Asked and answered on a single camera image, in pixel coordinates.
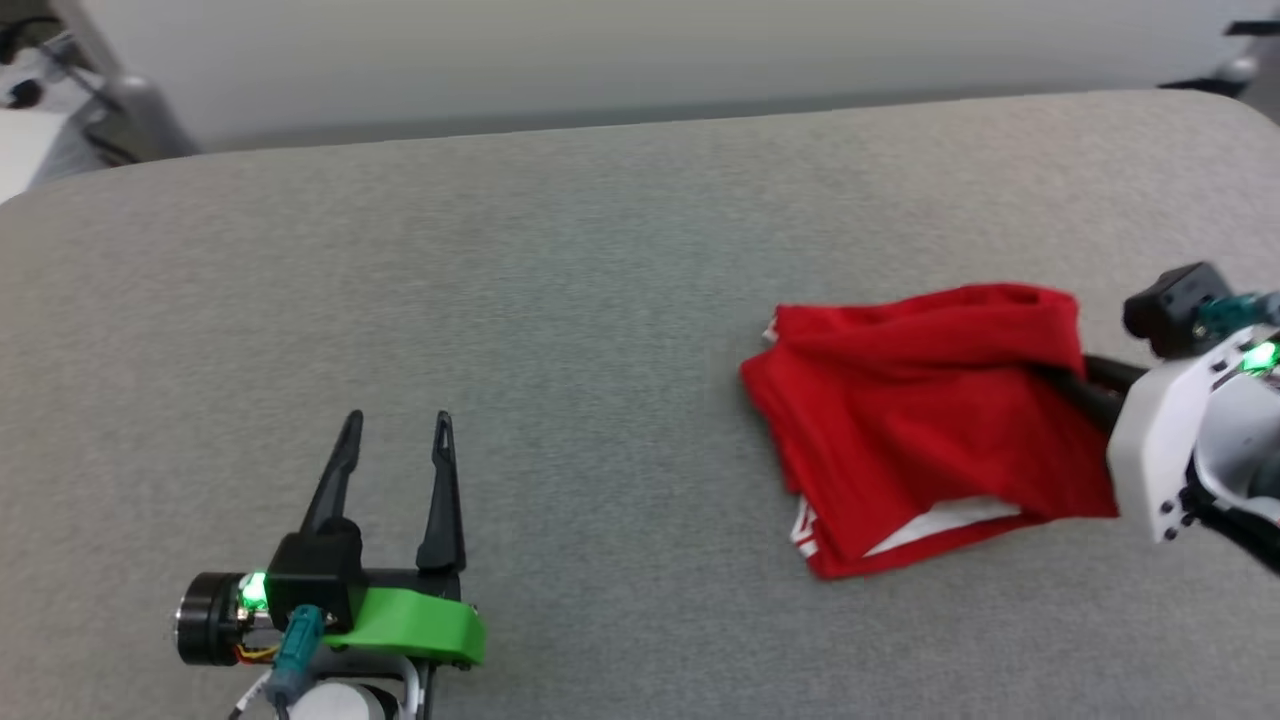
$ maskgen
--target green plastic bracket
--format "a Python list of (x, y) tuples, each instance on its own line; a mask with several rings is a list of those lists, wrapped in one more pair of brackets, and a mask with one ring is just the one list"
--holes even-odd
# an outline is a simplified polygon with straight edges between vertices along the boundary
[(438, 662), (484, 662), (488, 633), (470, 605), (403, 588), (369, 588), (356, 628), (328, 646), (393, 652)]

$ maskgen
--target black cylinder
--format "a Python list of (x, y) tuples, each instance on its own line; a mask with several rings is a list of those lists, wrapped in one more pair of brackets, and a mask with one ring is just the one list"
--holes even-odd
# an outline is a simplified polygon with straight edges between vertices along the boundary
[(237, 594), (243, 573), (201, 573), (187, 585), (174, 616), (173, 637), (187, 665), (236, 665), (241, 629)]

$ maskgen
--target green led light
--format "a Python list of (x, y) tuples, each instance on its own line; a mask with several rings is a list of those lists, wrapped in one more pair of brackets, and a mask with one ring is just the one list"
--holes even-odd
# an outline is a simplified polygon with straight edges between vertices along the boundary
[(241, 588), (241, 607), (266, 610), (266, 573), (250, 573), (248, 582)]
[(1244, 354), (1244, 360), (1240, 360), (1240, 372), (1257, 373), (1260, 370), (1270, 370), (1276, 366), (1277, 361), (1280, 361), (1280, 348), (1274, 342), (1263, 342)]

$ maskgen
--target gray upholstery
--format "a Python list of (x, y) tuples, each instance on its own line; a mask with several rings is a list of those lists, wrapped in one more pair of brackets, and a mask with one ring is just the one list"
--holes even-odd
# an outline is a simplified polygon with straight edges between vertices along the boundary
[(822, 583), (737, 364), (772, 307), (1275, 287), (1280, 131), (1171, 91), (230, 154), (0, 208), (3, 717), (220, 717), (198, 570), (264, 565), (343, 414), (408, 565), (454, 414), (489, 664), (438, 717), (1274, 716), (1280, 583), (1207, 530), (1016, 532)]

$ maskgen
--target white stripe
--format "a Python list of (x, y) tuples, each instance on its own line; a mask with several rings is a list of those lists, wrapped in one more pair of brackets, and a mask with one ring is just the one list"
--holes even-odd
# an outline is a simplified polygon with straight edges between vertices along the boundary
[(1001, 502), (998, 498), (991, 496), (936, 502), (928, 512), (913, 518), (910, 523), (899, 528), (896, 533), (867, 551), (867, 555), (863, 557), (936, 536), (945, 530), (954, 530), (955, 528), (964, 528), (965, 525), (995, 520), (996, 518), (1020, 515), (1021, 511), (1021, 507)]
[(791, 542), (800, 542), (813, 537), (813, 521), (818, 519), (809, 501), (800, 496), (800, 506), (796, 509), (796, 524), (791, 527)]

